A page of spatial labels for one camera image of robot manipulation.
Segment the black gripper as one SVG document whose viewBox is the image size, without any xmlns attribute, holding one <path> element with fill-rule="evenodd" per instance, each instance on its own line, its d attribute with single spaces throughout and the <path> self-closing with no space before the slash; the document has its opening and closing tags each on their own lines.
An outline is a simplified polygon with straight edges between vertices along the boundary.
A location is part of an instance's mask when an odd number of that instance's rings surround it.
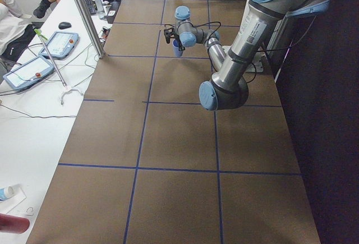
<svg viewBox="0 0 359 244">
<path fill-rule="evenodd" d="M 185 48 L 184 48 L 184 46 L 183 46 L 182 43 L 181 43 L 180 35 L 179 35 L 179 34 L 175 34 L 175 35 L 174 35 L 174 38 L 175 38 L 175 41 L 177 41 L 177 43 L 178 43 L 178 49 L 179 49 L 179 51 L 184 51 Z"/>
</svg>

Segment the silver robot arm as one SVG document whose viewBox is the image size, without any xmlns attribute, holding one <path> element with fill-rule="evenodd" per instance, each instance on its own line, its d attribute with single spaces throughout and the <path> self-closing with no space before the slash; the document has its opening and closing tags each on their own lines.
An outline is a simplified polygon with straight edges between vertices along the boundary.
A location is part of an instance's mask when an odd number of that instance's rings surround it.
<svg viewBox="0 0 359 244">
<path fill-rule="evenodd" d="M 166 39 L 174 36 L 178 50 L 203 44 L 216 72 L 199 87 L 201 105 L 209 111 L 236 109 L 248 98 L 243 74 L 251 64 L 263 41 L 270 36 L 284 17 L 309 17 L 325 12 L 330 0 L 248 0 L 238 34 L 228 50 L 224 50 L 214 30 L 195 27 L 190 9 L 176 8 L 176 25 L 166 31 Z"/>
</svg>

